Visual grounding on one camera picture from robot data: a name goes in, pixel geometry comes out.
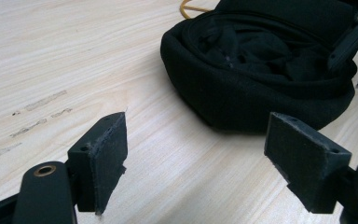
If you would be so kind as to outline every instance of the black plastic bracket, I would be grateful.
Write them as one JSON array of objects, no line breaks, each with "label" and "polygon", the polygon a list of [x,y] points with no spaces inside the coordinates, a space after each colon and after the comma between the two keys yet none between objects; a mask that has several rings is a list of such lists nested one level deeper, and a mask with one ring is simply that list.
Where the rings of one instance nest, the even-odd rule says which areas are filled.
[{"label": "black plastic bracket", "polygon": [[358,223],[358,168],[349,167],[348,150],[299,119],[271,113],[265,155],[307,210],[331,214],[340,202],[341,223]]},{"label": "black plastic bracket", "polygon": [[328,58],[327,67],[330,71],[337,70],[348,58],[353,57],[352,54],[358,49],[358,12],[354,15],[353,21],[351,31],[341,39]]},{"label": "black plastic bracket", "polygon": [[0,202],[0,223],[74,224],[80,212],[105,210],[128,154],[124,112],[100,119],[68,151],[66,163],[28,170],[20,193]]}]

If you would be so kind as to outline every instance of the black cloth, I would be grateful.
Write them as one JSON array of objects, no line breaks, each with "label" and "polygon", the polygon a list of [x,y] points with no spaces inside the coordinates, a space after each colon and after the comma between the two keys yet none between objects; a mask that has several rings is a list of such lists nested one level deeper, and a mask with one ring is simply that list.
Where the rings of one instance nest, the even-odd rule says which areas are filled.
[{"label": "black cloth", "polygon": [[354,95],[357,48],[327,69],[354,13],[336,0],[224,0],[164,34],[161,58],[183,99],[218,129],[265,132],[271,111],[321,129]]}]

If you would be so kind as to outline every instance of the small hole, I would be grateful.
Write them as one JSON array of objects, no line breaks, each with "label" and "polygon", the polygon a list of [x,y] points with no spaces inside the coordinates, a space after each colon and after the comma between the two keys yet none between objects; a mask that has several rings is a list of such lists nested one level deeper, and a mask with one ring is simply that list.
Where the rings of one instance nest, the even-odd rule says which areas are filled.
[{"label": "small hole", "polygon": [[45,176],[45,175],[51,175],[56,170],[56,166],[54,165],[47,165],[42,166],[39,169],[34,171],[35,176]]},{"label": "small hole", "polygon": [[41,174],[41,175],[44,175],[44,174],[50,172],[51,170],[52,170],[51,167],[43,167],[43,168],[41,168],[41,169],[39,170],[38,173]]},{"label": "small hole", "polygon": [[330,151],[333,152],[333,153],[339,153],[339,150],[336,149],[336,148],[333,148],[333,149],[331,149]]}]

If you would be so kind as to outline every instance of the black 3d printed part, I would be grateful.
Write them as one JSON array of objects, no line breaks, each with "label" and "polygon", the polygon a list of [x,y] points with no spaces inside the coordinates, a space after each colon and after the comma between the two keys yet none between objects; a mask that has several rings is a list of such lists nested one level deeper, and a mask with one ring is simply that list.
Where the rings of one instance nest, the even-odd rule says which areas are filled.
[{"label": "black 3d printed part", "polygon": [[264,153],[309,211],[334,211],[338,179],[347,172],[349,151],[298,119],[271,113]]},{"label": "black 3d printed part", "polygon": [[103,213],[127,158],[127,128],[124,112],[100,119],[68,151],[70,173],[79,181],[77,208],[80,212]]},{"label": "black 3d printed part", "polygon": [[76,223],[71,188],[64,163],[59,161],[41,163],[24,174],[13,224],[24,223]]}]

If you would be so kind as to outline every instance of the wood grain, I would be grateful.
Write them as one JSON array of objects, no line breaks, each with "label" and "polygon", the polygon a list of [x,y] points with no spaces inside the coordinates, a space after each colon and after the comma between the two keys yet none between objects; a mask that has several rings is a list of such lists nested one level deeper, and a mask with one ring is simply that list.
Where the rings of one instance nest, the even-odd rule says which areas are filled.
[{"label": "wood grain", "polygon": [[[79,223],[338,223],[339,204],[334,215],[304,209],[263,155],[264,135],[213,131],[178,97],[159,45],[183,19],[179,5],[0,1],[0,200],[34,165],[66,161],[99,118],[126,111],[128,170],[105,213],[77,213]],[[358,90],[322,133],[358,165]]]}]

